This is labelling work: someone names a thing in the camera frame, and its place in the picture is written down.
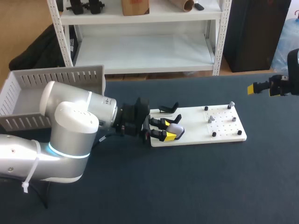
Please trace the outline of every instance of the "cardboard box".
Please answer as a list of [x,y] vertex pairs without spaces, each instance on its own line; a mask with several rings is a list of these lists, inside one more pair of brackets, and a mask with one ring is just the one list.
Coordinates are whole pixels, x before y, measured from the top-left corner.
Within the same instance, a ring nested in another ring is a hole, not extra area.
[[123,15],[145,15],[150,13],[149,0],[121,0]]

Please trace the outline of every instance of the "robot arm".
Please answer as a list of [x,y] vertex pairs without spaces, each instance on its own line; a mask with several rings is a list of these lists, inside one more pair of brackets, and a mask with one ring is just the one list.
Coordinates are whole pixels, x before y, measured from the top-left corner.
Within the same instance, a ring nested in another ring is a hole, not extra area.
[[45,87],[40,113],[51,121],[49,143],[0,135],[0,173],[29,180],[74,182],[83,174],[98,129],[110,128],[116,100],[58,82]]
[[299,95],[299,49],[288,54],[289,76],[274,75],[264,83],[253,83],[248,87],[248,94],[260,93],[269,89],[270,96],[285,96],[288,93]]

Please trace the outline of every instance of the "floor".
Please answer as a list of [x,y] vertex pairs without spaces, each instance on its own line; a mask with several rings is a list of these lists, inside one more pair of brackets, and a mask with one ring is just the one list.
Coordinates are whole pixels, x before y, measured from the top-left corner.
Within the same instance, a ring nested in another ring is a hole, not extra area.
[[[0,0],[0,86],[3,85],[9,73],[8,63],[22,53],[50,24],[52,23],[46,0]],[[221,76],[240,75],[261,72],[232,73],[227,62],[223,59]],[[205,77],[210,71],[196,72],[186,75],[176,73],[110,75],[113,80],[146,80],[155,78]]]

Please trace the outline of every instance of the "black cabinet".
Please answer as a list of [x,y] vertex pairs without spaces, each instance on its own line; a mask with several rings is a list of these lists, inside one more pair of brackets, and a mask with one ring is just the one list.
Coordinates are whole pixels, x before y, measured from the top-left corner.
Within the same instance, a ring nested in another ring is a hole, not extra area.
[[233,0],[223,54],[233,72],[268,70],[291,0]]

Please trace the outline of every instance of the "white metal shelf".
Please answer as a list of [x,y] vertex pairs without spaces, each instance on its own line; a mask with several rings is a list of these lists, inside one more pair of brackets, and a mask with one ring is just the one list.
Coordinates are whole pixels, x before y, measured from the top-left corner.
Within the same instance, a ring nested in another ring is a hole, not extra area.
[[205,10],[185,13],[169,2],[169,0],[149,0],[149,14],[140,16],[123,16],[121,0],[103,1],[106,4],[101,14],[92,15],[84,10],[84,14],[74,15],[70,10],[65,10],[61,16],[63,25],[87,24],[123,24],[146,22],[171,22],[171,21],[201,21],[217,20],[221,18],[221,10],[217,0],[201,0]]
[[84,37],[76,66],[103,64],[105,74],[212,70],[204,34]]
[[56,0],[47,0],[65,66],[73,66],[68,26],[75,25],[76,66],[103,64],[106,74],[212,70],[219,75],[232,0],[198,0],[205,10],[188,13],[169,0],[149,0],[149,14],[140,16],[123,16],[121,0],[102,1],[101,14],[74,15],[65,9],[70,0],[64,0],[59,16]]

